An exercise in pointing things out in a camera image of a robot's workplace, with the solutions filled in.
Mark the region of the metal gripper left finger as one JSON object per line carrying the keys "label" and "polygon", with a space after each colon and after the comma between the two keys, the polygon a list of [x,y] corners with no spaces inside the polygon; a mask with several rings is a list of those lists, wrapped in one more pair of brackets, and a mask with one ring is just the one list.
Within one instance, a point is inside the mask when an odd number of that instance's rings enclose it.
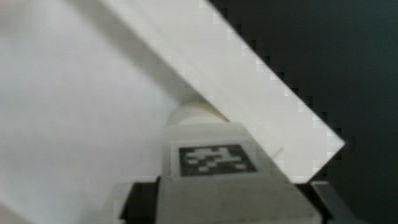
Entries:
{"label": "metal gripper left finger", "polygon": [[105,203],[105,224],[157,224],[160,177],[119,183]]}

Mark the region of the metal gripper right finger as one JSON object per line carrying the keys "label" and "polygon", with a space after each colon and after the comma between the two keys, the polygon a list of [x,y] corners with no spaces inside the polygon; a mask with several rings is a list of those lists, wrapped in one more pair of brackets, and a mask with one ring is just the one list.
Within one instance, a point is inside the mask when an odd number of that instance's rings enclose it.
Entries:
{"label": "metal gripper right finger", "polygon": [[322,224],[364,224],[327,181],[297,184],[297,188],[322,214]]}

